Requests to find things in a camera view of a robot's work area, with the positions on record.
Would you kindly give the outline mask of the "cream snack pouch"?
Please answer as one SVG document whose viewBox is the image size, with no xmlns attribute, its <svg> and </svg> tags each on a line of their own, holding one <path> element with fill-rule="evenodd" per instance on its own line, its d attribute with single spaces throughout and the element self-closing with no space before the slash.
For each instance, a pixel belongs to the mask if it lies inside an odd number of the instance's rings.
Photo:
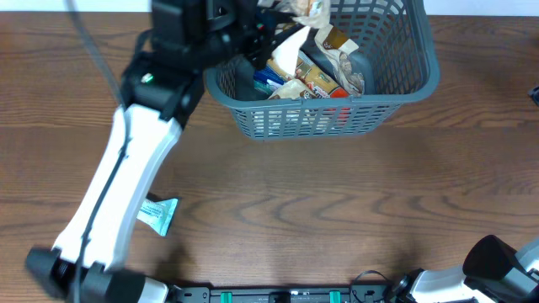
<svg viewBox="0 0 539 303">
<path fill-rule="evenodd" d="M 276 28 L 272 40 L 269 63 L 286 77 L 296 70 L 299 50 L 307 41 L 311 29 L 329 24 L 330 0 L 258 0 L 263 13 L 275 17 Z"/>
<path fill-rule="evenodd" d="M 349 95 L 360 97 L 365 90 L 365 78 L 361 72 L 354 70 L 350 56 L 359 46 L 331 24 L 319 29 L 314 40 L 317 48 L 330 62 L 337 83 Z"/>
<path fill-rule="evenodd" d="M 269 99 L 311 99 L 316 97 L 315 93 L 301 80 L 293 79 L 276 89 Z"/>
</svg>

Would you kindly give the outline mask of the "San Remo spaghetti packet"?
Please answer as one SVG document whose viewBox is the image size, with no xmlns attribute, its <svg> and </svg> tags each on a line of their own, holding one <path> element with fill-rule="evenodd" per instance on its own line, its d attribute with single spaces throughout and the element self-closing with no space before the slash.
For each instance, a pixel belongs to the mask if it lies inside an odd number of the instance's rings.
<svg viewBox="0 0 539 303">
<path fill-rule="evenodd" d="M 317 96 L 316 98 L 345 98 L 349 94 L 340 87 L 328 74 L 321 70 L 309 56 L 299 51 L 296 70 L 293 74 L 287 74 L 281 70 L 273 59 L 269 59 L 267 67 L 270 67 L 286 82 L 299 79 L 309 87 Z"/>
</svg>

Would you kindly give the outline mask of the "grey plastic slotted basket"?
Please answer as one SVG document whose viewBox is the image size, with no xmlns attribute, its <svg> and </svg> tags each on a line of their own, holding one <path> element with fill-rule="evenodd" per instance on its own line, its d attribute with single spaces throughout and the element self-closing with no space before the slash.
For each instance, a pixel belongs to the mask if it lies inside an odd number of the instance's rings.
<svg viewBox="0 0 539 303">
<path fill-rule="evenodd" d="M 333 1 L 331 24 L 352 50 L 324 50 L 312 31 L 302 46 L 321 81 L 344 89 L 331 96 L 312 82 L 311 98 L 272 99 L 255 87 L 254 69 L 237 57 L 207 71 L 210 95 L 254 140 L 354 136 L 374 130 L 404 104 L 428 98 L 440 80 L 422 0 Z"/>
</svg>

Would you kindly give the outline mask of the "teal flushable wipes packet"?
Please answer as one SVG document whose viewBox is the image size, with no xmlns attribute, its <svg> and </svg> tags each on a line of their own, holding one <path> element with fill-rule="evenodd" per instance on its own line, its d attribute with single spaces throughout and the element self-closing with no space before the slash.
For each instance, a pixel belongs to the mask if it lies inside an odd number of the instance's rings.
<svg viewBox="0 0 539 303">
<path fill-rule="evenodd" d="M 178 204 L 178 198 L 160 201 L 144 199 L 136 218 L 150 226 L 159 236 L 165 237 Z"/>
</svg>

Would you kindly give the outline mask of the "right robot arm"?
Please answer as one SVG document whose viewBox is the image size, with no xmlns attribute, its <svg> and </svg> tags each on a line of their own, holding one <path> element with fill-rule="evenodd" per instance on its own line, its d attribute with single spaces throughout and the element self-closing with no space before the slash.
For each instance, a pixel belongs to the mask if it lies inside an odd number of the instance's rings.
<svg viewBox="0 0 539 303">
<path fill-rule="evenodd" d="M 387 293 L 391 302 L 538 302 L 538 240 L 515 250 L 494 235 L 482 238 L 463 264 L 416 269 Z"/>
</svg>

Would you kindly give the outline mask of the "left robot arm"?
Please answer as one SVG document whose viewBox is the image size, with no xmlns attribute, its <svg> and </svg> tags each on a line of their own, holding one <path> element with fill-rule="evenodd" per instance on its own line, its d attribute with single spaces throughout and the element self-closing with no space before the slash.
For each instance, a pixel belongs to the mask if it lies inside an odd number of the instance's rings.
<svg viewBox="0 0 539 303">
<path fill-rule="evenodd" d="M 115 78 L 73 2 L 69 15 L 118 102 L 109 141 L 77 212 L 51 248 L 25 266 L 68 302 L 170 302 L 171 285 L 125 268 L 136 219 L 157 171 L 205 91 L 204 71 L 245 57 L 257 69 L 307 27 L 259 1 L 152 0 L 149 30 Z"/>
</svg>

